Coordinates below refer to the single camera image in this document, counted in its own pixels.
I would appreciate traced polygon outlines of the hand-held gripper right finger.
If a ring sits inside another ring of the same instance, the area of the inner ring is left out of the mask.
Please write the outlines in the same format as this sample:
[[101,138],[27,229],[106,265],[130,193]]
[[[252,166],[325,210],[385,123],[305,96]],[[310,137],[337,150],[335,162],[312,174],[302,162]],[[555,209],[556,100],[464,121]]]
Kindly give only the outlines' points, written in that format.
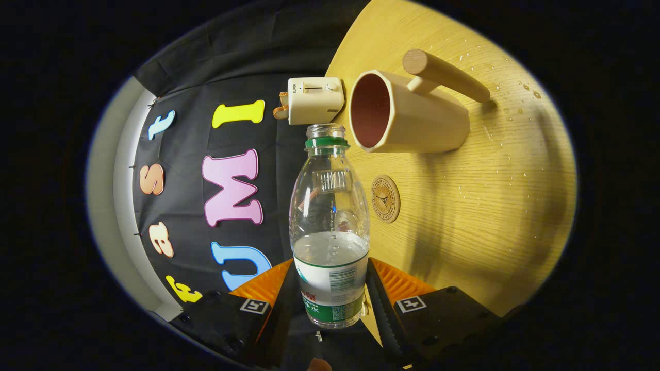
[[505,323],[456,286],[436,289],[376,258],[366,287],[387,361],[430,368],[476,352]]

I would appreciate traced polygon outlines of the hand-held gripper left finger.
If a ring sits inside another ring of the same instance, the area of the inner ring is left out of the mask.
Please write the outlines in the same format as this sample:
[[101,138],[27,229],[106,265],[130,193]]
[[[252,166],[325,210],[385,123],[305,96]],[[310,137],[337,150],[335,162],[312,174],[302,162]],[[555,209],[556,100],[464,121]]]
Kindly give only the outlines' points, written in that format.
[[292,259],[231,293],[210,291],[171,322],[184,338],[246,369],[276,369],[299,284]]

